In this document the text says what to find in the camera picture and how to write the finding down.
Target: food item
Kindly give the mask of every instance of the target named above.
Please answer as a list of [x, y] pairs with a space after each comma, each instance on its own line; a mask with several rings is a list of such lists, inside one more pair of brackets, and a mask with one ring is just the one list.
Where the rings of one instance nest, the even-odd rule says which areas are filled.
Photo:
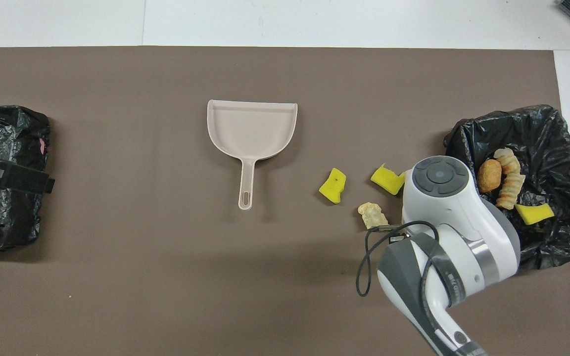
[[375, 203], [364, 203], [360, 205], [358, 212], [362, 215], [362, 220], [367, 230], [375, 226], [388, 225], [388, 220], [386, 220], [382, 208]]
[[371, 176], [371, 181], [380, 187], [386, 189], [387, 192], [397, 195], [403, 186], [405, 180], [405, 174], [402, 172], [400, 175], [396, 175], [390, 169], [384, 168], [382, 164], [380, 168], [377, 169]]
[[476, 177], [480, 192], [491, 192], [500, 187], [502, 168], [497, 160], [486, 160]]
[[494, 152], [494, 158], [503, 167], [503, 174], [520, 173], [521, 164], [518, 158], [514, 156], [514, 152], [510, 148], [499, 148]]
[[510, 173], [505, 177], [505, 182], [503, 187], [498, 193], [498, 199], [496, 200], [496, 206], [500, 208], [505, 208], [511, 210], [518, 200], [518, 194], [523, 187], [524, 178], [522, 174]]
[[344, 183], [346, 183], [346, 175], [340, 172], [339, 169], [331, 169], [329, 178], [321, 185], [319, 192], [332, 203], [338, 204], [340, 202], [340, 193], [344, 191]]
[[522, 221], [526, 225], [532, 225], [532, 223], [556, 216], [548, 204], [539, 205], [538, 207], [526, 207], [525, 205], [516, 204], [516, 210], [518, 210], [518, 214], [520, 214]]

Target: robotic arm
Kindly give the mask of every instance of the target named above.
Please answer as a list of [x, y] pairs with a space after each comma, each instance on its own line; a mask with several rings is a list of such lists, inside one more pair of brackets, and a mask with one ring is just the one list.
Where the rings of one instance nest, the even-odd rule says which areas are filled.
[[406, 176], [403, 221], [410, 237], [386, 248], [378, 279], [387, 297], [440, 356], [483, 356], [446, 309], [510, 277], [520, 263], [520, 241], [507, 218], [485, 200], [456, 158], [426, 158]]

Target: dustpan handle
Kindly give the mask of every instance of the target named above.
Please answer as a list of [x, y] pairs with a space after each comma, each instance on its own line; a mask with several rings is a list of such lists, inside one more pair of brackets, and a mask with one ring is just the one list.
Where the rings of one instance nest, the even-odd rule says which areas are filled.
[[239, 208], [241, 210], [249, 210], [252, 207], [255, 164], [255, 160], [241, 160], [241, 184], [239, 189]]

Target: white floor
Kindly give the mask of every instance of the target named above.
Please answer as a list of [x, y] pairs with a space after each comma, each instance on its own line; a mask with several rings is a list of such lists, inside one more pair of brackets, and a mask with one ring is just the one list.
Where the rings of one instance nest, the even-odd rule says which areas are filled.
[[550, 49], [570, 124], [570, 19], [554, 0], [0, 0], [0, 47]]

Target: cable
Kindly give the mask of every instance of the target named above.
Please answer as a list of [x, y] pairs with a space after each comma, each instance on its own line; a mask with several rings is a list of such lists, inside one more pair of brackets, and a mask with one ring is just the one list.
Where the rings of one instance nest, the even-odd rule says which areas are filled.
[[[428, 226], [432, 230], [432, 234], [434, 235], [435, 241], [439, 242], [439, 232], [437, 231], [437, 228], [434, 227], [434, 225], [432, 225], [431, 223], [429, 223], [427, 221], [419, 220], [419, 221], [407, 222], [403, 225], [399, 225], [398, 227], [394, 228], [393, 230], [390, 230], [389, 233], [384, 235], [384, 237], [382, 237], [382, 239], [377, 241], [371, 248], [369, 248], [369, 236], [371, 236], [372, 232], [379, 231], [380, 227], [376, 226], [376, 227], [369, 228], [369, 231], [367, 232], [366, 237], [364, 237], [364, 248], [366, 249], [366, 254], [362, 258], [362, 261], [360, 262], [360, 266], [358, 267], [358, 272], [355, 275], [355, 290], [358, 292], [358, 295], [360, 297], [366, 297], [366, 295], [368, 295], [368, 293], [369, 293], [369, 290], [371, 289], [371, 279], [373, 279], [373, 271], [371, 268], [371, 253], [373, 252], [373, 250], [375, 250], [375, 248], [380, 246], [382, 244], [382, 242], [384, 242], [386, 239], [390, 239], [391, 237], [394, 237], [394, 236], [400, 236], [401, 234], [399, 232], [401, 230], [404, 230], [405, 228], [407, 228], [409, 226], [413, 226], [413, 225]], [[368, 280], [367, 280], [366, 290], [364, 292], [362, 292], [362, 291], [360, 291], [360, 275], [362, 275], [362, 268], [364, 268], [364, 263], [367, 264]]]

